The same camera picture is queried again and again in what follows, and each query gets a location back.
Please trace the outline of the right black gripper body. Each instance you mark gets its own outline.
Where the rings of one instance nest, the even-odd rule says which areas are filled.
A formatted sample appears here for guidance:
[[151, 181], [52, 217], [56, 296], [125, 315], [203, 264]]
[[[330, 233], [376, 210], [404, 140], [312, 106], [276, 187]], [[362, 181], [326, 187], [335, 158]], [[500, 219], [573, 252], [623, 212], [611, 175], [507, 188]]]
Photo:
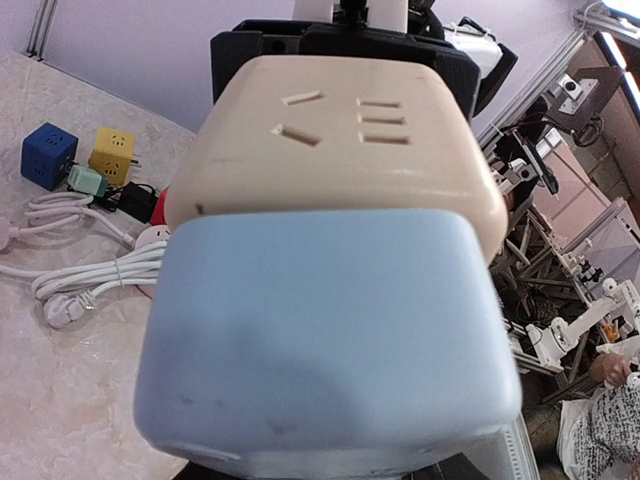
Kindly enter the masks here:
[[481, 75], [464, 52], [444, 40], [369, 27], [311, 21], [245, 20], [210, 40], [213, 99], [238, 70], [262, 55], [321, 55], [417, 63], [434, 70], [467, 119], [475, 116]]

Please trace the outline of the beige cube socket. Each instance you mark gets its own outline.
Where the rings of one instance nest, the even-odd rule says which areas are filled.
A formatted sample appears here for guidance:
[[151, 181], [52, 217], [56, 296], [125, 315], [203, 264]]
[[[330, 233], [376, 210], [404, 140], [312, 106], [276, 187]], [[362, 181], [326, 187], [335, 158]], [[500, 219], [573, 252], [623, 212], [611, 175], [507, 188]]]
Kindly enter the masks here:
[[508, 214], [453, 93], [407, 62], [261, 56], [215, 102], [171, 180], [165, 217], [261, 211], [442, 209], [492, 260]]

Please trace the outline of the yellow cube socket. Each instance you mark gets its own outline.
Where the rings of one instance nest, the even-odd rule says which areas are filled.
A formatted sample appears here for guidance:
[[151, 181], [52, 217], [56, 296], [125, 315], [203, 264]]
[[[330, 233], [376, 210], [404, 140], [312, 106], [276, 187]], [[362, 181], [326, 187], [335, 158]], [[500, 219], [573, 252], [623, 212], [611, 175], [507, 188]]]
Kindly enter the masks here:
[[127, 181], [135, 150], [134, 134], [100, 127], [89, 158], [89, 167], [107, 178], [110, 185]]

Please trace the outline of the black plug adapter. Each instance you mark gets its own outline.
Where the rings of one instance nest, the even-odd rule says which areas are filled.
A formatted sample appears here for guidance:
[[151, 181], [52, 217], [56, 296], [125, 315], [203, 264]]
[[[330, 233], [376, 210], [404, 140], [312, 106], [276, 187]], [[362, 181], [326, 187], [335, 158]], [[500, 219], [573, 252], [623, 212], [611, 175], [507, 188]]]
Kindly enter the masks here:
[[109, 188], [98, 205], [108, 212], [120, 210], [141, 223], [148, 223], [157, 201], [158, 194], [151, 185], [129, 182]]

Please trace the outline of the red cube socket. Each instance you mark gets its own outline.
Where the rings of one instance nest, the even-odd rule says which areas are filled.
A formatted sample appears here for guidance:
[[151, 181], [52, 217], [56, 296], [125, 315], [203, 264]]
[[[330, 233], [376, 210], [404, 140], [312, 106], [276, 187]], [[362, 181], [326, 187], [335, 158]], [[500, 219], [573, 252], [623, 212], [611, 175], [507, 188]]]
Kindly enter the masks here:
[[150, 220], [149, 220], [149, 223], [152, 226], [166, 225], [167, 224], [167, 221], [166, 221], [166, 218], [165, 218], [165, 203], [166, 203], [167, 192], [168, 192], [168, 189], [165, 188], [158, 195], [155, 207], [153, 209], [153, 212], [152, 212]]

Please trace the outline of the white round socket base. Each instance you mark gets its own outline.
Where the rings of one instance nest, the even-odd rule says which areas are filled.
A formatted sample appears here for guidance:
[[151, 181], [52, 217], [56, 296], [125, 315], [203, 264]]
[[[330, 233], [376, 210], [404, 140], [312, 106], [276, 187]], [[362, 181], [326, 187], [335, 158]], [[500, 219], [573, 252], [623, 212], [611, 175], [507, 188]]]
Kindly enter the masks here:
[[139, 250], [157, 242], [166, 242], [169, 240], [170, 236], [171, 232], [167, 225], [148, 227], [138, 235], [134, 244], [134, 249]]

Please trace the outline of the light green cube socket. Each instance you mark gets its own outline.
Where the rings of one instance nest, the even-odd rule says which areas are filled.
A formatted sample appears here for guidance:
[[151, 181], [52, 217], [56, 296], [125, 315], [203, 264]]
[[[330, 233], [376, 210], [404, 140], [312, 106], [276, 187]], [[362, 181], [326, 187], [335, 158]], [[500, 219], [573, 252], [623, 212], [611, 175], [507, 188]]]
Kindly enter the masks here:
[[82, 165], [74, 164], [67, 176], [67, 185], [75, 192], [103, 197], [108, 189], [108, 179], [101, 173]]

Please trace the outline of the light blue cube socket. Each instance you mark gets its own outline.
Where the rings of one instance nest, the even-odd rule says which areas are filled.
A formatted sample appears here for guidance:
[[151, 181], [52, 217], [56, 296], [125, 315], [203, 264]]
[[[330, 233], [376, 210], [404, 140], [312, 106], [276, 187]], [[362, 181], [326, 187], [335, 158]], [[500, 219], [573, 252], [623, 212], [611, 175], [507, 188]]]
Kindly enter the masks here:
[[202, 217], [172, 234], [134, 420], [245, 479], [393, 478], [519, 415], [473, 227], [440, 210]]

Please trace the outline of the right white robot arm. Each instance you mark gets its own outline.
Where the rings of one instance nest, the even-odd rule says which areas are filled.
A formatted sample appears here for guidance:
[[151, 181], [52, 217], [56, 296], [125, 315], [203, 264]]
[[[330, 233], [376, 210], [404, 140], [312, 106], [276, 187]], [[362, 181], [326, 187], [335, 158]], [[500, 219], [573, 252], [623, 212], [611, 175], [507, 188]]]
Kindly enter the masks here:
[[215, 98], [259, 56], [370, 58], [433, 69], [469, 119], [489, 105], [518, 61], [471, 18], [444, 24], [430, 1], [297, 1], [292, 19], [244, 20], [214, 36], [209, 48]]

